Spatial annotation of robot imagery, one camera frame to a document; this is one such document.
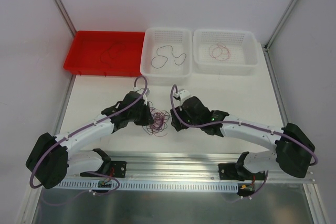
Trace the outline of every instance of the plastic bin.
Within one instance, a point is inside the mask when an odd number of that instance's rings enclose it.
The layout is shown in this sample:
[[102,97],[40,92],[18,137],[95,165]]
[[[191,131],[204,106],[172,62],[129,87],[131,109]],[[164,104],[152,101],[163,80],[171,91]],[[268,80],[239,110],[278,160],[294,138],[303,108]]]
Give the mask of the plastic bin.
[[78,31],[64,68],[72,74],[139,76],[145,33]]
[[247,75],[258,64],[257,41],[248,31],[199,29],[193,41],[202,73]]
[[187,29],[149,28],[140,72],[150,84],[182,84],[192,73],[192,33]]

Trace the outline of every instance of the red wire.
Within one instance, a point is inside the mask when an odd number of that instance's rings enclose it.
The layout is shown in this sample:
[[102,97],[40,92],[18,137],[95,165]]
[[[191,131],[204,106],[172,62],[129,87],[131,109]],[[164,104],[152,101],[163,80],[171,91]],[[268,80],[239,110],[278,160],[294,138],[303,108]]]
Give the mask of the red wire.
[[[221,50],[221,52],[218,56],[214,56],[214,51],[218,48]],[[219,42],[217,44],[213,44],[212,46],[209,47],[209,55],[210,55],[211,58],[214,58],[218,61],[225,61],[225,60],[228,60],[228,59],[231,58],[230,50],[226,47],[226,45],[224,43],[221,43],[221,42]],[[219,57],[223,57],[222,55],[227,55],[227,57],[218,59]]]

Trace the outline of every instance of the cable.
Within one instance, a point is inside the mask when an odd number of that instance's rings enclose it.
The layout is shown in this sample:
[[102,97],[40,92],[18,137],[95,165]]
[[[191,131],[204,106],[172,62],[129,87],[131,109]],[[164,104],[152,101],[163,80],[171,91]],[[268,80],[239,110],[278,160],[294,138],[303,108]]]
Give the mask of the cable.
[[[184,63],[185,59],[187,58],[187,54],[183,53],[183,54],[180,54],[180,56],[175,56],[175,55],[173,54],[173,49],[174,49],[173,46],[172,46],[172,45],[166,45],[166,46],[159,47],[159,48],[156,50],[156,55],[157,55],[157,56],[155,56],[155,57],[151,60],[151,65],[152,65],[153,68],[155,68],[155,69],[160,69],[160,68],[163,68],[164,65],[166,65],[166,63],[167,63],[167,61],[168,61],[168,57],[165,56],[165,55],[159,55],[159,53],[157,52],[159,49],[164,48],[164,47],[171,47],[171,48],[172,48],[172,56],[173,56],[174,58],[176,58],[176,59],[179,58],[179,57],[181,57],[182,55],[184,55],[184,59],[183,59],[183,61],[182,61],[181,64],[177,64],[177,63],[176,63],[176,60],[174,60],[175,65],[180,66],[180,65],[182,65],[182,64]],[[153,65],[153,60],[154,60],[155,58],[157,58],[158,56],[159,56],[159,57],[164,57],[164,58],[166,58],[166,61],[165,61],[164,64],[163,64],[162,66],[160,66],[160,67],[156,67],[156,66]]]
[[[147,83],[147,79],[146,79],[144,76],[138,76],[138,77],[135,79],[135,81],[134,81],[134,87],[137,86],[137,85],[136,85],[136,82],[137,82],[140,78],[142,78],[142,79],[145,81],[145,87],[144,87],[143,92],[141,93],[141,95],[140,95],[134,102],[132,102],[131,104],[127,105],[125,108],[121,109],[120,111],[117,111],[116,113],[113,113],[112,115],[106,116],[105,118],[102,118],[102,119],[98,120],[98,121],[96,122],[97,124],[98,124],[98,123],[101,123],[102,121],[105,121],[106,119],[109,119],[109,118],[111,118],[111,117],[113,117],[113,116],[119,115],[120,113],[124,112],[125,110],[128,110],[130,107],[132,107],[133,105],[135,105],[138,101],[140,101],[140,99],[142,99],[142,97],[143,97],[143,96],[146,94],[146,92],[147,92],[147,86],[148,86],[148,83]],[[79,129],[75,130],[74,132],[70,133],[70,134],[68,135],[68,138],[70,138],[70,137],[76,135],[77,133],[79,133],[79,132],[81,132],[81,131],[83,131],[83,130],[86,130],[87,128],[92,127],[92,126],[94,126],[94,123],[90,123],[90,124],[88,124],[88,125],[85,125],[85,126],[83,126],[82,128],[79,128]],[[55,143],[54,145],[52,145],[46,152],[43,153],[43,155],[41,156],[41,158],[40,158],[40,159],[38,160],[38,162],[36,163],[36,165],[35,165],[35,167],[34,167],[34,169],[33,169],[33,171],[32,171],[32,174],[30,175],[29,185],[30,185],[31,188],[36,189],[36,188],[39,188],[39,187],[42,186],[42,184],[39,184],[39,185],[37,185],[37,186],[35,186],[35,185],[33,184],[33,182],[34,182],[34,177],[35,177],[35,174],[36,174],[36,172],[37,172],[37,169],[39,168],[39,166],[40,166],[40,164],[43,162],[43,160],[46,158],[46,156],[47,156],[47,155],[48,155],[54,148],[56,148],[58,145],[60,145],[61,143],[63,143],[63,142],[66,141],[66,140],[67,140],[67,138],[63,137],[60,141],[58,141],[57,143]]]
[[[115,52],[115,56],[112,57],[111,54],[110,54],[110,50],[111,50],[112,47],[114,47],[115,45],[122,45],[123,47],[121,47],[119,50],[117,50],[117,51]],[[99,59],[100,59],[100,61],[101,61],[102,63],[105,63],[105,64],[109,65],[110,68],[112,68],[112,66],[111,66],[108,62],[103,61],[102,56],[107,52],[107,54],[109,55],[109,59],[110,59],[110,60],[113,60],[113,59],[115,59],[115,58],[121,56],[121,52],[123,52],[125,49],[126,49],[126,45],[125,45],[124,43],[121,43],[121,42],[115,42],[115,43],[112,44],[108,49],[106,49],[104,52],[102,52],[102,53],[100,54]]]
[[256,194],[259,193],[261,191],[261,189],[265,186],[267,178],[268,178],[268,171],[266,171],[265,179],[264,179],[262,185],[253,194],[251,194],[250,196],[243,197],[243,198],[239,197],[238,199],[235,199],[235,200],[227,200],[227,199],[224,198],[224,200],[226,202],[229,202],[229,203],[236,203],[236,202],[238,202],[238,201],[240,201],[242,199],[252,199],[252,196],[256,196]]
[[152,114],[154,123],[150,124],[150,125],[142,126],[142,128],[150,136],[152,136],[152,135],[155,135],[155,136],[158,136],[158,137],[166,136],[167,133],[164,134],[164,135],[161,135],[161,136],[159,136],[157,134],[163,132],[166,128],[168,128],[167,122],[168,122],[169,118],[171,117],[170,113],[168,111],[165,111],[165,110],[158,110],[158,109],[154,108],[154,105],[153,105],[152,102],[149,102],[149,103],[152,104],[152,106],[149,109],[150,109],[150,112]]
[[[112,167],[111,168],[111,172],[110,172],[110,176],[113,177],[113,174],[114,174],[114,168]],[[103,184],[106,184],[106,183],[108,183],[110,181],[111,181],[110,178],[106,178],[106,179],[104,179]]]
[[180,121],[180,123],[182,123],[183,125],[187,126],[187,127],[190,127],[190,128],[202,128],[202,127],[206,127],[206,126],[210,126],[210,125],[214,125],[214,124],[237,124],[237,125],[243,125],[243,126],[246,126],[246,127],[249,127],[249,128],[252,128],[252,129],[256,129],[256,130],[259,130],[259,131],[263,131],[263,132],[267,132],[267,133],[271,133],[271,134],[275,134],[275,135],[278,135],[278,136],[283,136],[285,138],[287,138],[288,140],[292,141],[293,143],[299,145],[301,148],[303,148],[306,152],[308,152],[313,158],[314,158],[314,162],[311,163],[310,165],[313,166],[313,165],[316,165],[318,163],[318,158],[317,156],[315,155],[314,152],[311,151],[311,149],[309,149],[308,147],[304,146],[303,144],[301,144],[299,141],[297,141],[296,139],[286,135],[286,134],[283,134],[281,132],[277,132],[277,131],[271,131],[269,129],[265,129],[265,128],[262,128],[262,127],[258,127],[258,126],[254,126],[252,124],[249,124],[249,123],[244,123],[244,122],[236,122],[236,121],[217,121],[217,122],[210,122],[210,123],[205,123],[205,124],[201,124],[201,125],[191,125],[191,124],[187,124],[185,123],[181,118],[180,116],[177,114],[177,111],[174,107],[174,89],[176,91],[176,93],[178,93],[178,89],[177,89],[177,85],[174,84],[172,86],[172,90],[170,92],[170,103],[172,105],[172,109],[173,109],[173,112],[175,114],[175,116],[177,117],[177,119]]
[[[115,182],[117,182],[117,186],[116,186],[116,188],[109,190],[107,193],[98,193],[98,192],[95,191],[95,192],[93,193],[93,195],[98,195],[98,196],[108,195],[108,194],[111,194],[112,192],[114,192],[115,190],[117,190],[117,189],[120,187],[120,182],[119,182],[116,178],[114,178],[114,177],[112,177],[112,176],[105,175],[105,174],[99,174],[99,173],[96,173],[96,172],[88,172],[88,173],[93,174],[93,175],[97,175],[97,176],[100,176],[100,177],[105,177],[105,178],[108,178],[108,179],[113,179]],[[64,206],[64,205],[66,205],[66,204],[69,204],[69,203],[73,202],[75,199],[77,199],[77,198],[78,198],[79,196],[81,196],[82,194],[84,194],[84,193],[90,193],[90,192],[92,192],[92,190],[84,190],[84,191],[81,191],[80,193],[76,194],[76,195],[73,196],[71,199],[69,199],[69,200],[67,200],[66,202],[63,202],[63,203],[49,203],[49,202],[47,202],[47,201],[44,199],[44,197],[43,197],[44,191],[42,190],[40,200],[41,200],[44,204],[46,204],[46,205],[48,205],[48,206],[51,206],[51,207],[60,207],[60,206]]]
[[[221,50],[220,54],[218,56],[214,56],[214,51],[219,48]],[[222,42],[220,43],[217,43],[217,44],[213,44],[209,47],[209,55],[211,58],[214,58],[215,60],[218,60],[218,61],[225,61],[225,60],[228,60],[231,58],[231,53],[230,53],[230,50],[226,47],[226,45]],[[221,57],[222,55],[227,55],[226,58],[221,58],[221,59],[218,59],[218,57]]]

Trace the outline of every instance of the black mounting bracket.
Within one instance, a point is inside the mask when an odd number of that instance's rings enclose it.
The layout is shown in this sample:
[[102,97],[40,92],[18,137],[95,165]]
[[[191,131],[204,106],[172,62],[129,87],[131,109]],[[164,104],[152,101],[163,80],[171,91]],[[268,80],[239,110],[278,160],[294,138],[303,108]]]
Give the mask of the black mounting bracket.
[[255,174],[249,174],[245,177],[241,177],[237,173],[236,164],[228,163],[228,164],[218,164],[218,172],[220,180],[253,180],[253,175],[256,176],[255,180],[265,180],[266,174],[264,172],[259,172]]
[[114,178],[125,178],[126,176],[126,161],[111,161],[111,168],[113,168]]

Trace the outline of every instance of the red tray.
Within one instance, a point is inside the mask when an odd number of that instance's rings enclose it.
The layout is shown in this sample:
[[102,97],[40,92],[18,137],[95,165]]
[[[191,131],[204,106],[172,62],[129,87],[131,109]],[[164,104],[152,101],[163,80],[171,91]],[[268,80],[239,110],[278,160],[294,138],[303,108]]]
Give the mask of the red tray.
[[139,76],[145,33],[78,31],[64,68],[73,74]]

